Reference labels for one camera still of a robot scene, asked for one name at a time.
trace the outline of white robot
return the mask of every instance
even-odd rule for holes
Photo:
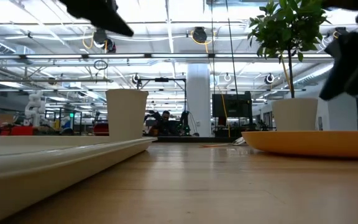
[[[29,104],[25,107],[25,120],[24,126],[30,126],[31,123],[33,127],[40,126],[41,114],[45,113],[45,102],[41,101],[41,96],[43,95],[42,91],[36,91],[34,94],[29,95]]]

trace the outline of potted plant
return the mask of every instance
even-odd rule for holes
[[[248,35],[250,45],[255,40],[260,44],[257,55],[277,58],[283,64],[291,99],[274,101],[272,104],[278,131],[314,130],[318,100],[295,99],[293,86],[293,59],[303,60],[303,52],[317,50],[315,44],[323,36],[320,25],[327,21],[321,6],[322,0],[270,0],[266,6],[259,7],[264,14],[250,18]],[[288,57],[289,77],[284,59]]]

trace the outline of tree trunk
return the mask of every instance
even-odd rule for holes
[[[291,98],[295,98],[295,90],[293,88],[293,74],[292,74],[292,56],[291,50],[288,50],[288,66],[290,67],[290,85],[291,85]]]

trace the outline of red object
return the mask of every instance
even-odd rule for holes
[[[2,136],[31,136],[34,135],[32,126],[14,126],[12,128],[2,127]]]
[[[108,123],[97,123],[93,127],[93,133],[96,136],[109,136],[109,124]]]
[[[12,129],[3,128],[1,135],[3,136],[31,136],[34,135],[32,126],[15,126]]]

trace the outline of white tray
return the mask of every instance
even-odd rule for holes
[[[146,150],[154,140],[0,137],[0,220]]]

